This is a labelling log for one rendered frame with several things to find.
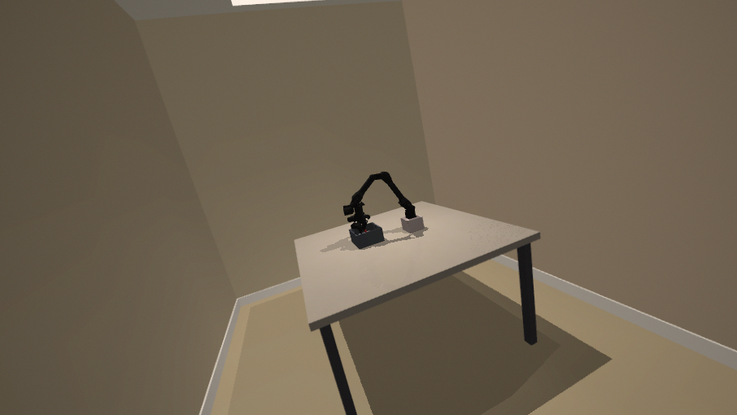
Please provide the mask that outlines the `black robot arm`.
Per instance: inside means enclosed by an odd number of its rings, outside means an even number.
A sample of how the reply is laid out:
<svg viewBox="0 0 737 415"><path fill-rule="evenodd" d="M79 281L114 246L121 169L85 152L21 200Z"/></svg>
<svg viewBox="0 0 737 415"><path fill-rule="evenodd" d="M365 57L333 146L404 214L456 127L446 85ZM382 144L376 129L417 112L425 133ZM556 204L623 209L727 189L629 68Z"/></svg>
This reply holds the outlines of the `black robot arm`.
<svg viewBox="0 0 737 415"><path fill-rule="evenodd" d="M354 213L359 214L363 212L362 206L364 206L364 203L361 202L364 193L366 190L371 186L374 180L383 180L395 193L397 198L399 199L399 204L401 207L403 207L405 210L405 216L408 219L412 219L417 217L415 213L415 206L412 205L412 203L406 199L402 193L399 191L397 186L394 184L394 182L391 179L391 176L388 172L381 172L377 174L371 174L368 178L368 180L362 185L360 190L358 190L352 197L352 201L350 205L343 206L344 215L351 215Z"/></svg>

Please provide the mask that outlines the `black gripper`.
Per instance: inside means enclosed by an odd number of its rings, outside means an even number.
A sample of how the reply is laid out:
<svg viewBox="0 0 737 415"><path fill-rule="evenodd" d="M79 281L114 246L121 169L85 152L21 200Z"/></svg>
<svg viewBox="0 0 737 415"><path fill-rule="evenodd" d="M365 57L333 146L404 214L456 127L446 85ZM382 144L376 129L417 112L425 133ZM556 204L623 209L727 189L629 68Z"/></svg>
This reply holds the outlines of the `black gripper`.
<svg viewBox="0 0 737 415"><path fill-rule="evenodd" d="M356 218L355 221L357 221L357 222L356 223L353 223L351 225L351 228L352 229L358 229L359 232L362 234L362 230L363 231L365 230L366 225L368 223L368 221L366 220L366 218L368 218L368 220L369 220L370 219L370 215L365 215L364 212L362 212L362 213L359 213L359 214L355 214L354 216Z"/></svg>

